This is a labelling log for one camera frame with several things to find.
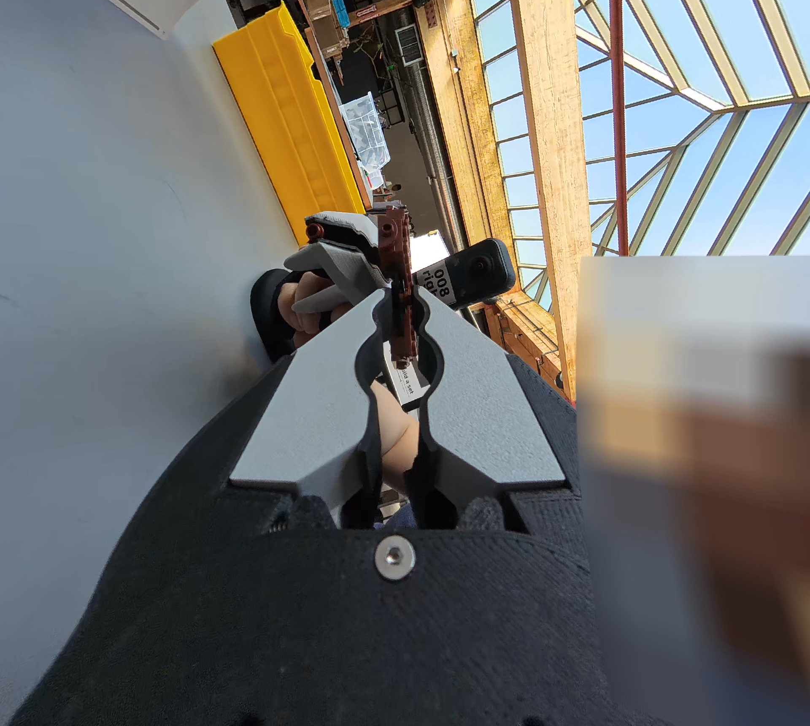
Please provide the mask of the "person's right hand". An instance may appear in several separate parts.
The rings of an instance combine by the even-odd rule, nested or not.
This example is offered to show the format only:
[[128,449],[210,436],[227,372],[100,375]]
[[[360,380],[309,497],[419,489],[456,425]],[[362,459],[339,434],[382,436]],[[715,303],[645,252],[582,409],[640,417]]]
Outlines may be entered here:
[[320,313],[300,313],[294,306],[317,295],[333,286],[330,279],[323,278],[313,272],[306,272],[296,283],[287,283],[281,286],[278,294],[277,306],[281,318],[293,329],[292,342],[300,348],[320,331]]

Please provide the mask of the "thick wooden roof beam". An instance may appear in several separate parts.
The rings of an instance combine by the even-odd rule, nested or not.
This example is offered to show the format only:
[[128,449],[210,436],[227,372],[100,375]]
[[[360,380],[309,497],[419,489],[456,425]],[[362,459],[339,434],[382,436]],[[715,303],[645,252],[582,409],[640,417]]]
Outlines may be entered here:
[[510,0],[567,398],[577,400],[579,275],[593,253],[572,0]]

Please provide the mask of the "cardboard box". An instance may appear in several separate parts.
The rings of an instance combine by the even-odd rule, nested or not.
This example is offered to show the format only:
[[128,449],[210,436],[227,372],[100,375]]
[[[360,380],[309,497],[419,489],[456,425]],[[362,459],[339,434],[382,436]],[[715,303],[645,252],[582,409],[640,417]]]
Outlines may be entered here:
[[340,56],[349,44],[348,30],[340,24],[333,0],[303,1],[323,56]]

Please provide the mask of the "white ventilation grille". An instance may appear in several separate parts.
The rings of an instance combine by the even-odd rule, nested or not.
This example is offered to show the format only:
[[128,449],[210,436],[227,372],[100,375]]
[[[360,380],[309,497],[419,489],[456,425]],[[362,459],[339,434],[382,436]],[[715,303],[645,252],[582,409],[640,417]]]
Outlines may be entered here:
[[396,41],[400,51],[402,66],[410,67],[424,60],[420,35],[415,23],[396,28]]

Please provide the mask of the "glass skylight window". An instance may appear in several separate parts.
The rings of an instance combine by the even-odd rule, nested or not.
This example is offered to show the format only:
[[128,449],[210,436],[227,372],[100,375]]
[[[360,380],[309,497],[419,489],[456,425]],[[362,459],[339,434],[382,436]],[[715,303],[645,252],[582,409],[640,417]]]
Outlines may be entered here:
[[[620,253],[609,0],[572,0],[593,253]],[[510,0],[471,0],[526,294],[552,311]],[[805,255],[808,0],[623,0],[632,255]]]

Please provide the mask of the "yellow plastic bin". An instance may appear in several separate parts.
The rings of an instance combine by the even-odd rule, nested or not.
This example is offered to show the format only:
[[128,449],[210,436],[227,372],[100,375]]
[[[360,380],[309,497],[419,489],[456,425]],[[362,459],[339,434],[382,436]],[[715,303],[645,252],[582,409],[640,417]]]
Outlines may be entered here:
[[308,241],[311,214],[363,214],[327,94],[286,5],[212,48],[298,245]]

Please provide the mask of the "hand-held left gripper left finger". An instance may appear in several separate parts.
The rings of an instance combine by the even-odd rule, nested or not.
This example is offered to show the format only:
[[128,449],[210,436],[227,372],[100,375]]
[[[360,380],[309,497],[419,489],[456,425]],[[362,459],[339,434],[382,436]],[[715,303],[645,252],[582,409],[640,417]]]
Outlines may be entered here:
[[322,499],[341,528],[373,528],[390,289],[378,289],[298,349],[230,474],[239,487]]

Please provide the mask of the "silver ventilation duct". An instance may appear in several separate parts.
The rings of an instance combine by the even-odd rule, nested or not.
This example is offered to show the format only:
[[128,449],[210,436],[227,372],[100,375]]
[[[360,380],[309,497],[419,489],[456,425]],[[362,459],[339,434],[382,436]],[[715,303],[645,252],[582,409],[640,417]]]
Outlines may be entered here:
[[403,100],[426,166],[440,230],[455,253],[465,249],[469,240],[427,65],[417,62],[403,66],[400,72]]

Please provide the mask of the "person's right forearm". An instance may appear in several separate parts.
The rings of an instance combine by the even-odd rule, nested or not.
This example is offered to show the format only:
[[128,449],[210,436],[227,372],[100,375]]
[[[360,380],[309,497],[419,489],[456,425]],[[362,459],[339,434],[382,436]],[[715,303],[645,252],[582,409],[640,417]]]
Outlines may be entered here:
[[396,397],[380,382],[374,381],[371,388],[378,408],[383,480],[407,495],[404,473],[411,469],[418,454],[419,422],[402,409]]

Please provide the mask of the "red metal pole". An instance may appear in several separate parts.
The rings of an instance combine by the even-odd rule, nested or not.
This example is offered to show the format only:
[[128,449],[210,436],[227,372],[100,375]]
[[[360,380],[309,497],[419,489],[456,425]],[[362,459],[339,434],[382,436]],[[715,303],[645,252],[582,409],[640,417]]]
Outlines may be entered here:
[[626,129],[624,93],[624,0],[609,1],[610,57],[613,88],[613,141],[618,255],[629,255]]

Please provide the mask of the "brown and black brick assembly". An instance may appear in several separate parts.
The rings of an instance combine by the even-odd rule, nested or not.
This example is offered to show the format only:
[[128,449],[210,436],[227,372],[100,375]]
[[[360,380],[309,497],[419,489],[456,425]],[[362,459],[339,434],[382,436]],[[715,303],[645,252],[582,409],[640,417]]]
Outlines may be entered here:
[[378,217],[378,255],[381,274],[390,282],[390,351],[397,369],[405,369],[417,356],[414,294],[410,263],[410,217],[397,203]]

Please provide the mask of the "clear plastic storage box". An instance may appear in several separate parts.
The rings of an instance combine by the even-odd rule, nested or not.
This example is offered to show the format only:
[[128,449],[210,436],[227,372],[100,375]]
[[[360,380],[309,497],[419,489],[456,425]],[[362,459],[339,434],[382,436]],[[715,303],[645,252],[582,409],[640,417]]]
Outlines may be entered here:
[[359,165],[367,174],[381,171],[390,162],[390,152],[381,127],[373,94],[368,92],[339,107]]

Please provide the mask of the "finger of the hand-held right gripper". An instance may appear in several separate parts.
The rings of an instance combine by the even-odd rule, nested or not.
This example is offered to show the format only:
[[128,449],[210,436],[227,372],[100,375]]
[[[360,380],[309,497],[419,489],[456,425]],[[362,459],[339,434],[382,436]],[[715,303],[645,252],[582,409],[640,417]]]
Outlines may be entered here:
[[366,214],[323,211],[305,217],[309,222],[320,223],[326,237],[320,242],[349,246],[361,252],[378,252],[378,225]]
[[323,272],[342,295],[371,295],[388,286],[379,267],[359,249],[329,241],[301,247],[284,260],[283,266],[290,271]]

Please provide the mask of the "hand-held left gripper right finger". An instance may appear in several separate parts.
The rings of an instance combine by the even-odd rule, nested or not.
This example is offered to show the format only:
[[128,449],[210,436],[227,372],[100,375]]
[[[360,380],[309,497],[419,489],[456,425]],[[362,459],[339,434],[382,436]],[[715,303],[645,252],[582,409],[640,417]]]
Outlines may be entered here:
[[454,528],[477,498],[564,485],[565,475],[507,353],[421,287],[420,449],[407,473],[418,526]]

